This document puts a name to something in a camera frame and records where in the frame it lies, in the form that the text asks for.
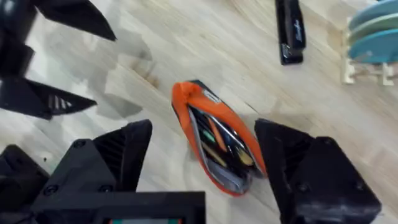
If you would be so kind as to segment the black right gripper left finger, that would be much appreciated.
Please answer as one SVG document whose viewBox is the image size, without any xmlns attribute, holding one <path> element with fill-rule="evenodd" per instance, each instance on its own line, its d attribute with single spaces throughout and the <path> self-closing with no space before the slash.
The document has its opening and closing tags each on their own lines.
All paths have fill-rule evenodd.
<svg viewBox="0 0 398 224">
<path fill-rule="evenodd" d="M 123 204 L 136 193 L 152 136 L 148 119 L 94 139 L 77 139 L 36 198 L 36 204 Z"/>
</svg>

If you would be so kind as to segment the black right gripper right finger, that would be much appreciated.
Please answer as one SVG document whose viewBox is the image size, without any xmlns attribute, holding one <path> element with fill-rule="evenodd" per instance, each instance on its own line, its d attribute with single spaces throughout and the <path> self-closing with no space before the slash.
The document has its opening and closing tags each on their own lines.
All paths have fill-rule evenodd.
<svg viewBox="0 0 398 224">
<path fill-rule="evenodd" d="M 281 223 L 372 223 L 382 203 L 338 143 L 258 119 L 254 126 Z"/>
</svg>

